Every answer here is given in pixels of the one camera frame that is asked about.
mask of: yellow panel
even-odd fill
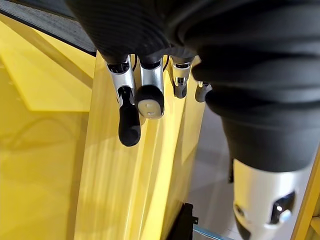
[[[320,217],[315,216],[311,219],[310,223],[313,230],[320,236]]]
[[[0,14],[0,58],[33,111],[88,112],[95,58]]]
[[[310,223],[320,195],[320,151],[314,161],[303,202],[293,230],[292,240],[309,239]]]
[[[188,193],[204,103],[174,97],[164,72],[165,114],[141,119],[134,147],[118,139],[119,106],[106,65],[97,56],[77,207],[75,239],[164,239]]]
[[[0,239],[70,240],[89,116],[80,111],[89,109],[90,88],[64,68],[68,64],[41,52],[44,41],[40,51],[16,32],[31,28],[19,23],[13,30],[4,19],[0,15]],[[55,41],[72,59],[74,48]],[[93,66],[95,59],[78,52],[72,61]],[[83,71],[89,75],[89,68]]]

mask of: black bracket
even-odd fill
[[[194,206],[184,203],[181,207],[172,229],[166,240],[192,240],[194,224],[198,224],[199,218],[193,216]]]

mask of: white floor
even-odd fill
[[[229,153],[220,117],[208,108],[204,111],[199,145],[191,181],[188,202],[193,204],[194,216],[199,217],[199,226],[212,232],[241,240],[235,226],[233,185],[228,184]],[[294,229],[299,207],[308,183],[310,169],[306,171],[297,197],[294,216],[278,232],[274,240],[289,240]],[[208,238],[197,233],[194,240]]]

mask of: yellow surface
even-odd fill
[[[311,219],[311,227],[320,236],[320,217],[315,216]]]
[[[0,33],[0,239],[71,240],[95,58],[3,15]]]
[[[303,202],[299,211],[291,240],[318,240],[320,236],[315,234],[311,227],[313,217],[319,214],[320,200],[320,151],[314,161],[309,182],[304,194]]]
[[[165,115],[127,148],[101,56],[3,15],[0,32],[0,239],[164,239],[189,190],[196,82],[175,98],[165,71]]]
[[[0,57],[33,111],[88,112],[95,57],[0,14]]]
[[[187,98],[174,97],[165,71],[164,116],[141,119],[139,144],[125,147],[118,138],[119,106],[111,77],[97,56],[76,240],[166,237],[188,193],[204,111],[204,104],[195,101],[196,87],[190,79]]]

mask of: black cable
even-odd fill
[[[137,61],[138,61],[138,57],[137,57],[137,55],[135,54],[135,55],[134,55],[134,65],[133,65],[133,68],[132,68],[132,72],[134,72],[135,69],[136,69]]]
[[[166,70],[166,68],[167,68],[167,66],[168,66],[168,63],[169,63],[169,60],[170,60],[170,56],[169,56],[169,55],[167,55],[167,56],[166,56],[166,62],[165,62],[165,65],[164,65],[164,67],[163,67],[163,71],[165,71],[165,70]]]

